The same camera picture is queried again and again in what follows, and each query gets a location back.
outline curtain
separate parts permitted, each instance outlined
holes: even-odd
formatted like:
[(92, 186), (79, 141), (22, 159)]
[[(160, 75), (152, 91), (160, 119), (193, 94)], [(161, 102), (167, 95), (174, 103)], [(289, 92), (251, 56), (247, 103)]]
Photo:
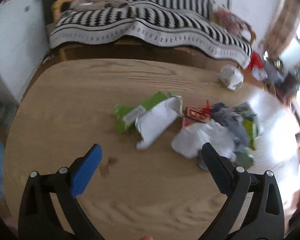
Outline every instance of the curtain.
[(288, 47), (300, 23), (299, 0), (285, 0), (280, 16), (267, 34), (263, 45), (271, 60), (275, 60)]

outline table top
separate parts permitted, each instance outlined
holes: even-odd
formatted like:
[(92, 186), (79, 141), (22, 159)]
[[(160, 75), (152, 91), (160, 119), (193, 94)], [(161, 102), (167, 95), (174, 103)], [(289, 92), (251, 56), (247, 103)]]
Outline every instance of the table top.
[[(237, 106), (248, 101), (264, 133), (251, 152), (249, 172), (272, 170), (282, 201), (289, 201), (298, 180), (295, 133), (298, 125), (270, 93), (249, 84), (230, 91), (215, 72), (175, 64), (92, 59), (66, 61), (45, 71), (23, 100), (10, 129), (5, 153), (4, 187), (11, 213), (18, 217), (31, 171), (55, 173), (83, 156), (94, 144), (103, 160), (78, 201), (105, 239), (198, 239), (226, 196), (196, 159), (185, 159), (170, 146), (181, 127), (175, 121), (146, 151), (138, 151), (138, 133), (119, 134), (114, 106), (137, 106), (157, 91), (176, 92), (184, 106), (200, 109), (207, 99)], [(117, 160), (109, 170), (109, 158)], [(238, 229), (249, 205), (234, 226)], [(71, 232), (61, 208), (61, 223)]]

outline silver screw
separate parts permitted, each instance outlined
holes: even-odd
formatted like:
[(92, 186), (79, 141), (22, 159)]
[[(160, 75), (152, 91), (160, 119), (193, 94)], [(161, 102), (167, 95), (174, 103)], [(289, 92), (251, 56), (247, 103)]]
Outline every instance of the silver screw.
[(272, 177), (272, 176), (273, 176), (273, 172), (272, 172), (272, 171), (267, 171), (267, 175), (268, 175), (269, 177)]
[(68, 168), (67, 168), (67, 167), (62, 167), (62, 168), (60, 168), (60, 170), (59, 170), (59, 172), (60, 172), (61, 174), (65, 174), (65, 173), (67, 173), (67, 171), (68, 171)]
[(30, 177), (31, 178), (34, 178), (35, 176), (37, 176), (37, 172), (36, 171), (33, 171), (30, 173)]
[(245, 171), (244, 167), (238, 166), (235, 168), (237, 172), (243, 173)]

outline black and white striped blanket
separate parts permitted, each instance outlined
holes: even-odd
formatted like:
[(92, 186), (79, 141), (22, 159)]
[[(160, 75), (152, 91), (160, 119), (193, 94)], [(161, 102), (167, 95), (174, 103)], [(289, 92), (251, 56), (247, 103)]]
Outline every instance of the black and white striped blanket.
[(104, 44), (130, 35), (160, 47), (193, 46), (212, 58), (248, 66), (251, 46), (207, 20), (209, 0), (127, 1), (124, 8), (70, 11), (51, 33), (51, 47), (64, 42)]

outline white label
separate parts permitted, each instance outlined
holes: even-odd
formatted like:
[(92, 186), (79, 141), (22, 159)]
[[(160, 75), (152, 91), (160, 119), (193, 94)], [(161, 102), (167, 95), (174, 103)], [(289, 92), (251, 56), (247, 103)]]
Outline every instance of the white label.
[(143, 113), (145, 113), (147, 110), (143, 106), (138, 106), (135, 109), (133, 109), (130, 113), (126, 114), (122, 120), (126, 124), (126, 126), (129, 126), (133, 122), (136, 121), (137, 117)]

